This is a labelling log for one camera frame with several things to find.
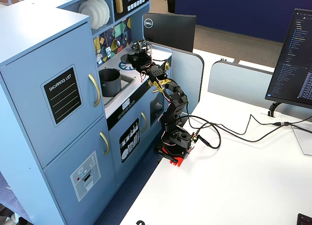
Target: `black electronic device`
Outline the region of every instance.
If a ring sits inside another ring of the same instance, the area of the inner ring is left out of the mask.
[[[312,11],[295,9],[265,99],[312,109]]]
[[[132,42],[130,44],[130,48],[137,52],[150,52],[152,50],[152,45],[148,43],[147,41],[138,41],[138,42]]]
[[[128,60],[141,76],[142,74],[149,76],[148,85],[155,86],[169,102],[168,108],[158,119],[164,130],[161,137],[164,145],[158,150],[158,153],[170,159],[174,165],[180,166],[187,153],[191,151],[194,136],[194,133],[190,135],[180,126],[181,121],[178,119],[188,103],[187,97],[180,86],[168,78],[166,71],[169,69],[169,63],[167,61],[164,61],[162,66],[157,65],[152,61],[152,56],[148,54],[147,50],[138,51],[128,54]]]
[[[312,225],[312,218],[298,214],[297,225]]]
[[[113,0],[115,20],[121,19],[130,12],[136,10],[149,0]]]
[[[196,16],[178,14],[144,14],[146,40],[193,52]]]

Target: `trash can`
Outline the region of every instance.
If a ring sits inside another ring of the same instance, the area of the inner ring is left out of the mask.
[[[175,13],[176,9],[176,0],[166,0],[168,4],[168,12],[169,13]]]

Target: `cabinet door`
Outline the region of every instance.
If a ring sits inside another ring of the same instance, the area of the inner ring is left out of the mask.
[[[140,102],[136,103],[109,131],[117,184],[119,185],[137,163],[141,153]]]
[[[103,114],[93,53],[84,24],[1,69],[42,167]]]
[[[151,128],[150,103],[157,96],[152,90],[150,88],[109,131],[118,184],[127,177],[161,129],[157,121]]]
[[[101,214],[116,190],[105,118],[96,123],[45,170],[68,225],[88,225]]]

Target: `blue wall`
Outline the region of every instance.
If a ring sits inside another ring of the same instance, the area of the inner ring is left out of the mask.
[[[175,13],[197,15],[197,24],[283,42],[295,8],[312,0],[176,0]]]

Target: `wire connector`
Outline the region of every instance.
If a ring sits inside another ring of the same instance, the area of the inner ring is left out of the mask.
[[[273,123],[274,126],[288,126],[290,125],[290,122],[278,122],[278,123]]]

